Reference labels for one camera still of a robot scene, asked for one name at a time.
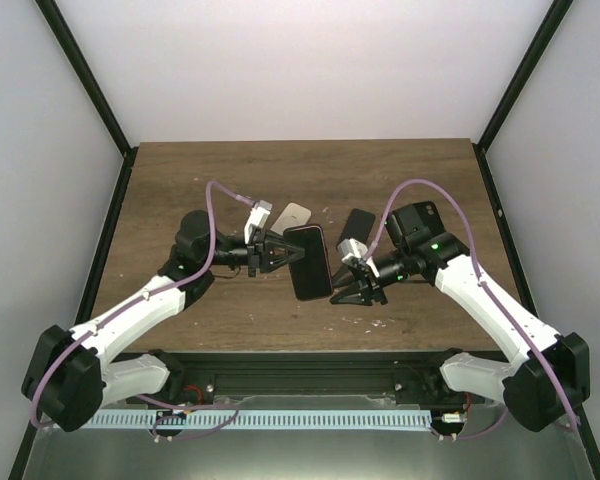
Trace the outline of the black cased phone front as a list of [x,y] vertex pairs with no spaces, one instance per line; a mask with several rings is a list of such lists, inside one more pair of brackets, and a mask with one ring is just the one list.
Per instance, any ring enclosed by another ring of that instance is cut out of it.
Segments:
[[336,242],[337,245],[344,240],[355,239],[366,244],[371,234],[376,216],[374,213],[354,208],[349,213],[341,234]]

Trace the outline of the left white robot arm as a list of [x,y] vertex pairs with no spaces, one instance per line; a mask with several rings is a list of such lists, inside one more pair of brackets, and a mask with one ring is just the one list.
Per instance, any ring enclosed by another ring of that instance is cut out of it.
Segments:
[[245,236],[224,236],[204,210],[181,220],[166,263],[139,291],[100,316],[64,329],[53,325],[39,337],[22,385],[31,402],[31,423],[42,416],[75,431],[102,407],[140,395],[164,404],[184,392],[184,368],[152,350],[131,360],[119,354],[161,322],[197,302],[214,283],[210,268],[245,267],[249,276],[270,273],[305,257],[306,249],[255,226]]

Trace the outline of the black cased phone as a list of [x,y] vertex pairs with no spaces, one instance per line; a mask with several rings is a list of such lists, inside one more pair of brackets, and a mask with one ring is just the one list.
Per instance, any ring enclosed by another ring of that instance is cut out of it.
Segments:
[[374,213],[354,208],[349,213],[341,234],[336,242],[337,245],[344,240],[355,239],[366,244],[371,234],[376,216]]
[[304,256],[290,263],[294,294],[299,301],[313,301],[333,294],[331,269],[323,229],[317,224],[288,228],[284,240],[304,250]]

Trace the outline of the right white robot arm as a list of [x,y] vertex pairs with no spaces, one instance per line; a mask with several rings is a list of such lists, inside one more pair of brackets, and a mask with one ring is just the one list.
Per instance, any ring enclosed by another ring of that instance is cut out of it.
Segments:
[[384,222],[394,246],[365,259],[374,214],[354,209],[337,242],[342,268],[333,279],[334,305],[387,304],[386,287],[421,277],[458,304],[497,344],[504,361],[448,350],[424,378],[427,396],[445,403],[458,392],[506,406],[526,429],[539,432],[590,396],[590,353],[576,333],[562,335],[510,296],[448,232],[431,201],[390,212]]

